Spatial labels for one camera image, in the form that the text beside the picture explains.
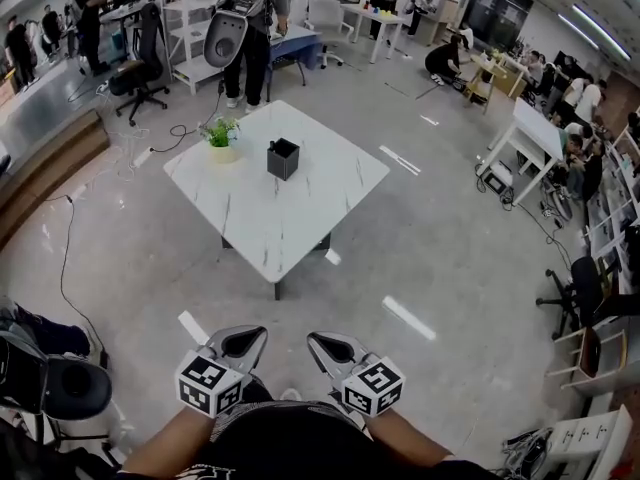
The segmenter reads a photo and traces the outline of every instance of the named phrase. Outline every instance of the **potted plant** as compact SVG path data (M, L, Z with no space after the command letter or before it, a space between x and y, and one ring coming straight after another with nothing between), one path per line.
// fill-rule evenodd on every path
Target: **potted plant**
M231 141L238 138L238 121L220 118L213 128L204 126L202 135L211 145L213 160L219 164L230 164L237 160Z

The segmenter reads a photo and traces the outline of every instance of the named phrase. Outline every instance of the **fiducial marker cube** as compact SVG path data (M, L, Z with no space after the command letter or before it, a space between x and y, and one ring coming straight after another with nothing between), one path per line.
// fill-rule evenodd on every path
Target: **fiducial marker cube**
M244 377L190 350L175 373L176 395L186 406L215 418L240 403Z
M378 416L402 396L406 377L388 357L342 382L342 403L370 417Z

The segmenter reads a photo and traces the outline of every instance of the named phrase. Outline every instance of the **bag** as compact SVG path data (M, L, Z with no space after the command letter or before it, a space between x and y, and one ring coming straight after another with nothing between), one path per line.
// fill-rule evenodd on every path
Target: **bag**
M84 10L80 8L76 0L69 0L67 6L69 7L69 22L71 26L76 26L82 19Z

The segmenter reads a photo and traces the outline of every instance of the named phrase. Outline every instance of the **ceiling light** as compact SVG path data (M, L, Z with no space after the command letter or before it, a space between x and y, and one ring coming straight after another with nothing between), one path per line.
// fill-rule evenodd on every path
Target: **ceiling light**
M577 5L574 5L573 10L577 12L580 16L582 16L585 20L587 20L589 24L592 27L594 27L598 32L600 32L600 34L609 42L611 46L614 47L614 49L620 55L622 55L622 57L625 60L631 60L631 56L624 50L624 48L622 48L622 46L620 46L616 42L616 40L613 37L611 37L605 29L603 29L600 25L598 25L595 21L593 21L588 14L586 14L582 9L580 9L580 7L578 7Z
M575 30L578 34L580 34L583 39L585 39L591 46L593 46L596 50L599 50L600 48L598 47L598 45L591 40L591 38L585 34L582 30L580 30L578 27L576 27L573 23L571 23L567 18L565 18L562 14L558 14L558 17L564 21L567 25L569 25L573 30Z

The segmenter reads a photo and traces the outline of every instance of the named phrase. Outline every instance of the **gray floor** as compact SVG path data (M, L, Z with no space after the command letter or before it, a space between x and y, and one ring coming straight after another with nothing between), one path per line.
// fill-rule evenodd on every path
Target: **gray floor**
M169 110L144 107L137 118L144 130L135 137L125 118L110 113L112 102L102 102L114 146L58 191L77 193L87 185L76 202L64 281L111 353L115 399L135 427L135 442L179 408L173 372L194 346L177 320L185 309L208 331L268 327L271 340L257 373L274 394L293 386L305 398L326 400L328 381L306 351L305 336L313 330L357 336L406 374L398 410L454 453L486 467L501 464L503 439L575 410L575 394L544 379L557 312L534 305L536 297L553 293L545 269L566 275L560 256L523 211L503 211L494 194L475 186L477 156L506 126L513 103L498 93L484 116L450 88L416 100L433 87L421 65L425 50L403 38L399 48L412 58L383 56L372 66L371 46L363 38L339 48L349 65L309 73L307 87L295 67L276 73L274 99L391 168L335 230L332 247L342 262L305 259L287 277L279 303L245 261L221 249L218 234L162 170L173 154L200 140L197 134L172 153L129 168L145 148L173 144L171 126L204 121L217 84L191 97L174 83L172 93L161 96ZM241 116L224 103L223 97L225 113ZM420 175L384 155L383 144ZM538 200L532 195L526 204L535 211ZM0 255L0 286L31 311L79 323L59 292L70 215L58 201L29 219ZM574 258L578 224L557 234ZM387 295L436 339L425 340L387 312L381 304Z

